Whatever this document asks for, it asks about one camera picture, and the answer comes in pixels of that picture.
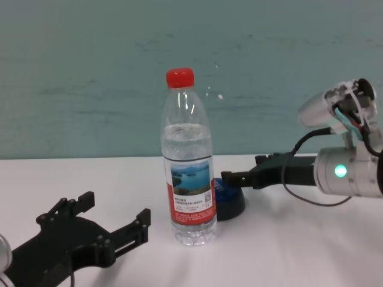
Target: teal wall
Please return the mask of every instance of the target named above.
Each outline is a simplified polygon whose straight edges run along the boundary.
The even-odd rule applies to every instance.
[[[215,154],[286,151],[313,94],[354,77],[383,91],[382,15],[372,0],[2,0],[0,158],[159,155],[178,66]],[[340,143],[304,150],[325,142]]]

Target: plastic water bottle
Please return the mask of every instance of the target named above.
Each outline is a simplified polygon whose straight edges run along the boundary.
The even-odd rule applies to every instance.
[[[192,69],[172,69],[166,81],[161,144],[172,231],[184,245],[202,245],[217,227],[209,120],[193,89]]]

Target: red bottle cap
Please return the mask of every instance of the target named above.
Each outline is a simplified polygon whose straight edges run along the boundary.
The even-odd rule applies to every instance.
[[[194,72],[190,68],[168,70],[166,73],[168,88],[186,88],[194,86]]]

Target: robotic arm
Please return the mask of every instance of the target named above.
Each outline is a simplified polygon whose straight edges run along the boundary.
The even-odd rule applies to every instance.
[[[55,287],[68,277],[74,286],[75,271],[110,267],[118,257],[148,242],[149,209],[110,233],[77,216],[94,205],[90,191],[77,201],[61,199],[36,219],[40,233],[13,251],[0,236],[0,287]]]
[[[306,127],[329,126],[342,135],[344,147],[324,148],[316,157],[292,157],[296,151],[258,156],[249,172],[222,172],[223,182],[254,189],[312,185],[325,194],[383,197],[383,140],[376,115],[376,93],[366,79],[341,82],[305,103],[299,118]]]

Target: table surface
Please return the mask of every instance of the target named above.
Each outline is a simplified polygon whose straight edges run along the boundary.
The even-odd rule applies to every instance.
[[[248,170],[254,163],[252,155],[216,156],[215,175]],[[160,157],[0,161],[0,232],[16,248],[36,235],[35,218],[61,197],[94,191],[96,206],[85,218],[114,231],[150,208],[149,242],[111,268],[79,270],[76,286],[382,286],[380,200],[316,207],[280,186],[244,190],[243,214],[219,222],[214,242],[190,248],[171,236],[164,178]],[[312,200],[341,199],[316,188],[294,190]]]

